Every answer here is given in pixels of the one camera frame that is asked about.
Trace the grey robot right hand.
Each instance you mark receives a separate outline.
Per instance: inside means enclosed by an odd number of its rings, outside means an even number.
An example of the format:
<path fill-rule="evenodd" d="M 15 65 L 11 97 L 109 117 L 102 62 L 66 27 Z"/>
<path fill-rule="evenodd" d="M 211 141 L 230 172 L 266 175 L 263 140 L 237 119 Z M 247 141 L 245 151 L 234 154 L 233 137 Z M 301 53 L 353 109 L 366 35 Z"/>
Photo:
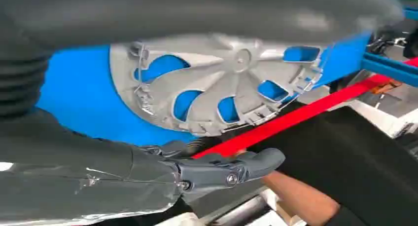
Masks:
<path fill-rule="evenodd" d="M 92 138 L 37 108 L 51 56 L 185 34 L 329 44 L 396 23 L 398 0 L 0 0 L 0 222 L 88 225 L 160 213 L 183 193 L 232 188 L 281 151 L 213 163 Z"/>

